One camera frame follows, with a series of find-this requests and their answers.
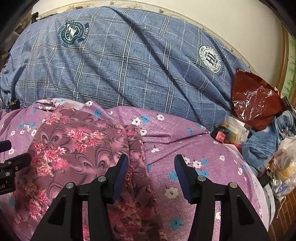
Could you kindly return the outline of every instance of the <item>blue denim jeans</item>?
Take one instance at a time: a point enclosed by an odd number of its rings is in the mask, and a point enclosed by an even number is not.
[[[279,144],[286,136],[294,136],[290,129],[294,125],[293,115],[284,111],[264,130],[255,132],[242,145],[244,160],[257,170],[264,169],[278,150]]]

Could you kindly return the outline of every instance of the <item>teal crest logo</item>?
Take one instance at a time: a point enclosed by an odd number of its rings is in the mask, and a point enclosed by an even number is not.
[[[73,45],[85,40],[89,34],[89,23],[81,24],[79,22],[67,21],[65,26],[59,31],[58,39],[64,46]]]

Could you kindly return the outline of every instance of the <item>blue plaid blanket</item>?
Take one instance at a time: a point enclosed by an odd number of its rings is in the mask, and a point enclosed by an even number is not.
[[[235,69],[247,70],[205,30],[163,14],[100,7],[26,28],[1,74],[1,101],[94,100],[180,116],[211,129],[231,111]]]

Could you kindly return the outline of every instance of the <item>red plastic bag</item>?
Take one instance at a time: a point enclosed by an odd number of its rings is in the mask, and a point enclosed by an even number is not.
[[[259,76],[239,69],[232,86],[232,103],[232,114],[257,131],[264,130],[287,109],[274,88]]]

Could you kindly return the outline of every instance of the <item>white wall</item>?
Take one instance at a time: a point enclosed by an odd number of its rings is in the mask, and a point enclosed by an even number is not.
[[[206,26],[238,50],[260,77],[276,85],[282,55],[279,19],[259,0],[140,0],[176,11]],[[75,0],[40,0],[40,14]]]

